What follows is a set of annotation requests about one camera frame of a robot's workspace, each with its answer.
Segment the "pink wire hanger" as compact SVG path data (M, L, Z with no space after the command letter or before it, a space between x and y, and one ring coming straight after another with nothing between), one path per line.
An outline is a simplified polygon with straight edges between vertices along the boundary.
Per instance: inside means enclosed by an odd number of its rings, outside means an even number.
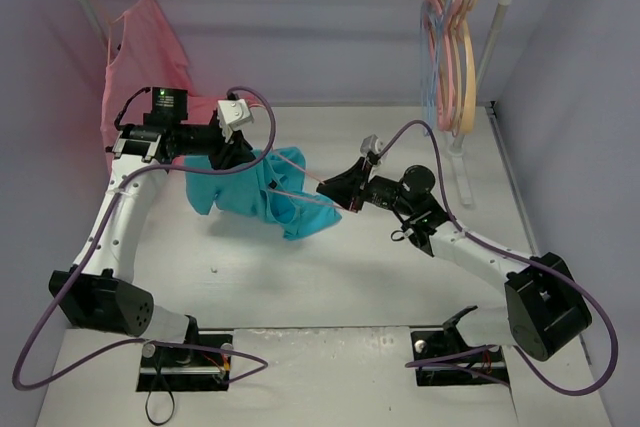
M282 195L300 201L345 211L345 208L340 207L325 196L309 194L304 191L305 181L307 179L316 181L318 185L323 184L323 181L305 169L305 158L298 148L272 148L267 158L273 163L274 169L282 173L281 179L279 180L282 187L272 187L274 192L280 191Z

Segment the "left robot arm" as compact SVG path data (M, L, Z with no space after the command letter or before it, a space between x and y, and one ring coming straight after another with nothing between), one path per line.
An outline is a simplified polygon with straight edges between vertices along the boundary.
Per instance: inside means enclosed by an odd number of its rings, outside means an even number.
M254 160L240 131L253 120L247 102L230 93L206 124L188 123L186 91L153 87L151 109L138 124L118 113L111 175L86 246L67 271L56 271L50 293L76 328L161 341L175 365L199 356L196 321L171 312L134 283L140 236L169 165L182 156L202 156L216 171Z

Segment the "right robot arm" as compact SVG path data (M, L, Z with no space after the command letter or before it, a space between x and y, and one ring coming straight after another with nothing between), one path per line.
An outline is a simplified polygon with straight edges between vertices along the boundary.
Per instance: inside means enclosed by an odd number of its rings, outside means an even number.
M369 158L361 157L316 191L351 212L372 204L393 213L399 237L476 276L503 297L499 307L470 306L443 324L442 345L449 356L464 359L481 346L516 346L546 361L591 325L585 299L569 286L572 277L561 257L489 249L486 240L473 240L434 197L436 178L425 166L407 168L398 180L374 175L372 169Z

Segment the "blue hanger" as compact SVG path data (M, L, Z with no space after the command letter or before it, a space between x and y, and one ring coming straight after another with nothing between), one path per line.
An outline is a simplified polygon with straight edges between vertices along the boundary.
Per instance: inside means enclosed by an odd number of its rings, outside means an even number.
M423 0L420 7L420 102L424 121L433 129L453 125L453 48L450 35L456 0Z

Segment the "blue t-shirt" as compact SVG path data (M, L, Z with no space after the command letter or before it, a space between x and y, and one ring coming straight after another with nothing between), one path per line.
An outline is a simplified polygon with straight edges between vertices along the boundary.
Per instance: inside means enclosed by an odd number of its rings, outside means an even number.
M257 166L243 172L213 176L187 172L186 196L194 211L208 215L216 208L264 223L279 226L283 237L301 240L337 225L342 215L338 209L284 196L272 187L279 183L281 172L265 157Z

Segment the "pink t-shirt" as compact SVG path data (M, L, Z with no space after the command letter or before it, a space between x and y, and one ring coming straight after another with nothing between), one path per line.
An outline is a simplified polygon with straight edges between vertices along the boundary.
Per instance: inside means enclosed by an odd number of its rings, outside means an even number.
M138 0L116 20L123 27L121 48L106 67L102 98L101 135L111 147L118 132L117 114L131 100L124 120L140 124L151 108L148 95L136 96L143 87L166 87L188 92L189 123L206 124L217 108L215 97L196 92L190 62L181 42L156 0Z

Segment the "tan wooden hanger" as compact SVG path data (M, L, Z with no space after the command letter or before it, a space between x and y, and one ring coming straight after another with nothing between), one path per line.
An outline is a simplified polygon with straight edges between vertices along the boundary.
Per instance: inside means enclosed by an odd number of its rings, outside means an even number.
M455 35L455 46L461 48L464 70L462 71L463 84L457 90L456 114L453 123L453 134L460 137L473 130L477 101L477 77L473 42L467 21L468 14L474 9L477 0L461 0L455 9L452 19L452 33Z

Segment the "pink thick hanger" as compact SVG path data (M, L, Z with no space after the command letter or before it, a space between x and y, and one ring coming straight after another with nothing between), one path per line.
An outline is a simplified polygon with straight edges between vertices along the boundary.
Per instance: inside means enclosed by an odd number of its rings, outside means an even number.
M423 0L420 101L424 120L454 137L473 130L477 74L467 21L477 0Z

